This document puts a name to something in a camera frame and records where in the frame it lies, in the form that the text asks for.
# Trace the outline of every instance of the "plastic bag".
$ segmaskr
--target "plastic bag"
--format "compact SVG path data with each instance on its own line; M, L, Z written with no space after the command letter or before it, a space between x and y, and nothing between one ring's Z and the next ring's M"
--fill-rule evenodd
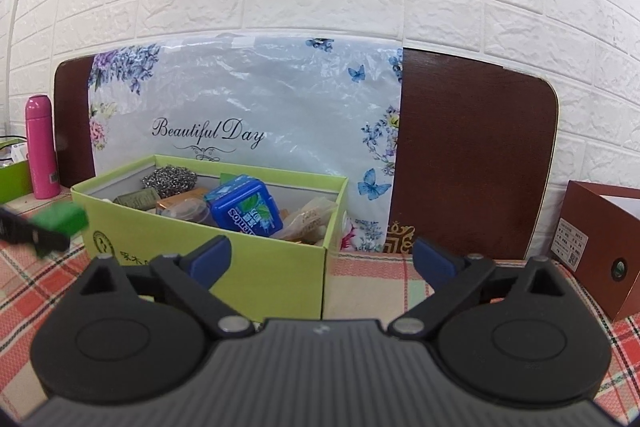
M302 239L320 229L320 227L326 227L337 207L338 205L335 201L330 201L326 198L314 198L300 210L289 214L282 222L282 229L271 237L284 239L285 241Z

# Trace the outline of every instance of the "green container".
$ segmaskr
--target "green container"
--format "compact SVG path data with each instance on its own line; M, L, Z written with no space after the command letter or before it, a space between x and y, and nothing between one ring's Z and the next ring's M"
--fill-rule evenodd
M29 162L20 162L0 168L0 204L31 194Z
M336 201L338 208L322 246L315 247L178 221L103 201L142 188L143 176L166 165L196 172L196 187L215 188L221 173L254 176L267 185L280 209L289 212L316 196ZM267 317L320 319L327 251L337 251L343 236L347 182L340 176L156 155L75 185L71 193L89 218L82 237L91 256L112 253L121 264L145 264L161 253L189 253L223 233L231 240L232 261L213 286L214 295L254 321Z

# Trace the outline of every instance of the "tablecloth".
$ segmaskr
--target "tablecloth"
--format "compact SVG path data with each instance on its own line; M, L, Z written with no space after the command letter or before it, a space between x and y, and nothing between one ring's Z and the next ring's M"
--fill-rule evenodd
M64 192L54 199L68 197ZM27 196L9 207L29 216L47 204ZM27 248L0 243L0 407L16 419L46 399L29 362L33 335L87 263L80 237L63 255L42 261ZM344 252L331 270L324 306L328 319L377 318L386 325L432 293L411 256L402 253ZM640 404L640 314L612 324L571 274L561 270L610 338L611 364L596 402L626 424L638 415Z

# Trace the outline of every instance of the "blue mentos container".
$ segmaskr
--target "blue mentos container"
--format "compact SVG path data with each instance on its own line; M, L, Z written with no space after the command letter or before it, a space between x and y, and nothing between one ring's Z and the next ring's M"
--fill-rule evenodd
M241 174L204 196L221 229L269 237L282 228L280 213L267 187Z

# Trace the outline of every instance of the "red checkered tablecloth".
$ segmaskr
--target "red checkered tablecloth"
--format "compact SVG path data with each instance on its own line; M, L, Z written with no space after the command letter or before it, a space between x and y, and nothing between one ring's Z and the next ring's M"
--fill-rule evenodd
M9 206L30 215L46 204L28 196ZM88 262L80 238L64 255L42 261L27 248L0 244L0 407L14 418L23 418L46 399L29 362L31 340ZM331 270L324 308L328 319L371 317L386 325L431 294L408 255L345 252ZM626 424L638 415L640 404L640 314L612 324L562 270L611 340L611 365L596 402Z

